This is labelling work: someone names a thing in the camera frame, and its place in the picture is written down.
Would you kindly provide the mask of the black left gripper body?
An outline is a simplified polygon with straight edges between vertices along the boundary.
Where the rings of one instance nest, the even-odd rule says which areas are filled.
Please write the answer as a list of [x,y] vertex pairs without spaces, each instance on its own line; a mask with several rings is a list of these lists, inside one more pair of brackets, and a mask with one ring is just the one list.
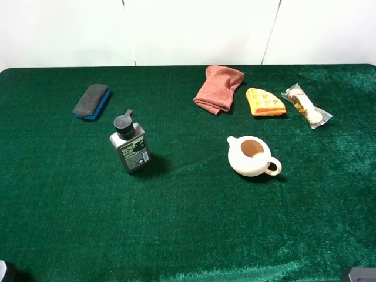
[[21,273],[17,267],[10,262],[0,261],[0,282],[20,282]]

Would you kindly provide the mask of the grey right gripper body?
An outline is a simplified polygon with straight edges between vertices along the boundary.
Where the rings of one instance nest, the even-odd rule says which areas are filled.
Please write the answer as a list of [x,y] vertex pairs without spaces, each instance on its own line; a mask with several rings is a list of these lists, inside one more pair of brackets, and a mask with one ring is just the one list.
[[343,270],[341,282],[376,282],[375,267],[353,267]]

